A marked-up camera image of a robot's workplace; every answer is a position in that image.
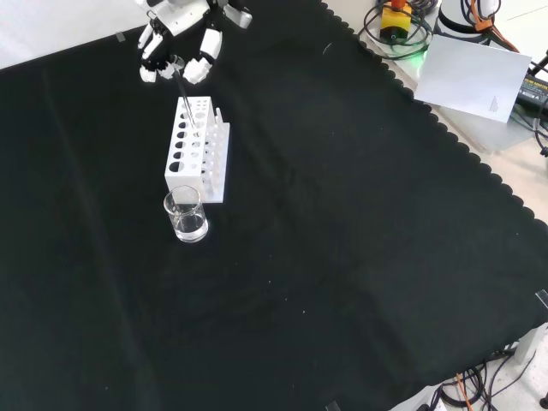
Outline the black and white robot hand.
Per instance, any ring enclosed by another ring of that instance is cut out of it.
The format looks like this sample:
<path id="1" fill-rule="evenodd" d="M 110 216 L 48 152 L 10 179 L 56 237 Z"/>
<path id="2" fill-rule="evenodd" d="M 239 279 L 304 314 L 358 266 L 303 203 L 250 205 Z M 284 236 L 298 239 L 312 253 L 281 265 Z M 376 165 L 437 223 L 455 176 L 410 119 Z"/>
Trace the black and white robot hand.
<path id="1" fill-rule="evenodd" d="M 140 78 L 153 83 L 180 75 L 196 85 L 203 81 L 222 50 L 223 32 L 217 27 L 219 16 L 246 29 L 253 21 L 251 11 L 240 1 L 139 1 L 149 16 L 138 40 Z M 170 41 L 201 31 L 198 56 L 185 62 L 170 51 Z"/>

